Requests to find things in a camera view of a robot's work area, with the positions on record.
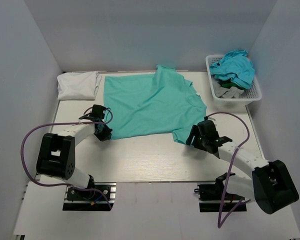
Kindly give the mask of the teal green t-shirt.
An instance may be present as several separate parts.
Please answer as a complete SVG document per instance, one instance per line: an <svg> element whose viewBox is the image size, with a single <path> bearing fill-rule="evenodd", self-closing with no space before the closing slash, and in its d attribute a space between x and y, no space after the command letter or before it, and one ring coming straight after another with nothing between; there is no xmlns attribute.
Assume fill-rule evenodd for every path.
<svg viewBox="0 0 300 240"><path fill-rule="evenodd" d="M192 81L162 65L153 74L107 76L103 102L113 114L112 140L171 133L185 144L207 111Z"/></svg>

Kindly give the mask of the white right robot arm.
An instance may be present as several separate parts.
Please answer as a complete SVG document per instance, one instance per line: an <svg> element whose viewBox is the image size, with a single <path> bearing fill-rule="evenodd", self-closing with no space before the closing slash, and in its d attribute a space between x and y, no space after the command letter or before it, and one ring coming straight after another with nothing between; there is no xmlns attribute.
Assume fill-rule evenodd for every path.
<svg viewBox="0 0 300 240"><path fill-rule="evenodd" d="M255 201L263 212L270 215L299 200L296 186L282 161L259 158L229 137L219 136L212 120L193 125L186 144L220 160L233 162L233 166L248 176L224 173L214 183L198 185L194 192L203 202L245 198Z"/></svg>

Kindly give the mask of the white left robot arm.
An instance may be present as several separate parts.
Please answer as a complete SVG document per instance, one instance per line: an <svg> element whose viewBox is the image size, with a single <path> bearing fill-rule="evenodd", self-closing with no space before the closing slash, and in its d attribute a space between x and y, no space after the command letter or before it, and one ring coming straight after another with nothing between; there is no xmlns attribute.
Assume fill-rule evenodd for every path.
<svg viewBox="0 0 300 240"><path fill-rule="evenodd" d="M78 193L86 200L93 198L96 193L94 180L76 167L76 146L90 136L101 142L111 139L113 130L107 126L107 113L113 117L109 107L95 104L90 113L79 118L88 123L72 124L59 133L46 133L42 138L36 172L78 188Z"/></svg>

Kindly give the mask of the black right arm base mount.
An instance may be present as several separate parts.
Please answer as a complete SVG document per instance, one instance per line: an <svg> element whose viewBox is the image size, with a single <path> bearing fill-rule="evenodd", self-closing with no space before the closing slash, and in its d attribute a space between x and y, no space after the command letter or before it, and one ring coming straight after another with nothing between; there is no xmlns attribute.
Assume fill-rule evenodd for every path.
<svg viewBox="0 0 300 240"><path fill-rule="evenodd" d="M199 211L201 213L219 212L222 191L217 190L214 184L199 184L194 189L194 193L198 195ZM241 196L226 193L222 207L222 212L229 212L239 202L241 198Z"/></svg>

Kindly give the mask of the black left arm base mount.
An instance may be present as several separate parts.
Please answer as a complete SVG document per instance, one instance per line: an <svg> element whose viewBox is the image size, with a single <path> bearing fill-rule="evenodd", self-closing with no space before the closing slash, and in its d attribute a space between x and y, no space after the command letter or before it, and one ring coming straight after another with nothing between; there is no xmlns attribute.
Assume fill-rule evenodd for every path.
<svg viewBox="0 0 300 240"><path fill-rule="evenodd" d="M116 183L95 183L95 191L79 191L68 187L63 201L63 211L110 212L115 203Z"/></svg>

